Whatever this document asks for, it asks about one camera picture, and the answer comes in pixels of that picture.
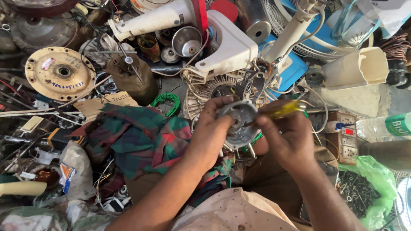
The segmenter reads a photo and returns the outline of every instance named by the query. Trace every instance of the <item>red switch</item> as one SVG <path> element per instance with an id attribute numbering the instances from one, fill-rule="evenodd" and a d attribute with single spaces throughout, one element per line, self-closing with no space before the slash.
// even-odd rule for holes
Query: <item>red switch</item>
<path id="1" fill-rule="evenodd" d="M 345 133 L 347 133 L 347 135 L 354 135 L 354 130 L 346 128 Z"/>

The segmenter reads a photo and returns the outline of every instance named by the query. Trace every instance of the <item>screwdriver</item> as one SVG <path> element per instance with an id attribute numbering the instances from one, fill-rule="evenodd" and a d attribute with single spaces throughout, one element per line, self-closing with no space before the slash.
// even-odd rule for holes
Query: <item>screwdriver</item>
<path id="1" fill-rule="evenodd" d="M 304 112 L 307 105 L 300 100 L 292 100 L 291 102 L 283 105 L 274 107 L 268 112 L 261 113 L 261 115 L 268 116 L 272 120 L 282 119 L 288 116 L 295 115 L 295 113 L 302 111 Z M 252 126 L 256 123 L 255 119 L 251 122 L 244 124 L 244 127 Z"/>

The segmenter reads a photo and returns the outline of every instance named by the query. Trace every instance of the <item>right hand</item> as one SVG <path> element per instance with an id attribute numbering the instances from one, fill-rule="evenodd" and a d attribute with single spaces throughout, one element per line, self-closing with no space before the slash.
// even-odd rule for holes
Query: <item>right hand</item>
<path id="1" fill-rule="evenodd" d="M 290 101 L 273 101 L 261 108 L 259 114 Z M 311 122 L 302 113 L 274 121 L 261 115 L 256 122 L 267 139 L 269 154 L 274 155 L 281 167 L 290 174 L 304 174 L 313 164 L 317 165 Z"/>

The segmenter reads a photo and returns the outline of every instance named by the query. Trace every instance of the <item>cardboard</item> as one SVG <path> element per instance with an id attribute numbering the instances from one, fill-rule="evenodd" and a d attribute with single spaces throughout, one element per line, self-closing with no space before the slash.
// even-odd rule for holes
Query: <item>cardboard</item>
<path id="1" fill-rule="evenodd" d="M 112 95 L 106 94 L 101 98 L 86 99 L 81 102 L 76 102 L 73 106 L 76 107 L 85 117 L 87 117 L 85 123 L 88 123 L 96 119 L 97 115 L 101 113 L 100 109 L 102 109 L 107 103 L 119 106 L 140 107 L 139 104 L 125 91 Z"/>

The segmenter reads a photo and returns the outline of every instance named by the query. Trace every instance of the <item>brown cylinder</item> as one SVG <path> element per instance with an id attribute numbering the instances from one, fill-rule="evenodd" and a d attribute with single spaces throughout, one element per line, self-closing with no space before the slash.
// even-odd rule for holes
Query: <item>brown cylinder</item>
<path id="1" fill-rule="evenodd" d="M 105 72 L 112 75 L 117 89 L 126 91 L 140 106 L 148 106 L 158 94 L 157 82 L 146 62 L 139 59 L 137 55 L 129 54 L 129 56 L 133 58 L 132 65 L 137 68 L 142 82 L 132 72 L 131 66 L 123 62 L 119 55 L 114 55 L 113 59 L 107 62 Z"/>
<path id="2" fill-rule="evenodd" d="M 359 154 L 370 155 L 393 170 L 411 172 L 411 140 L 364 143 Z"/>

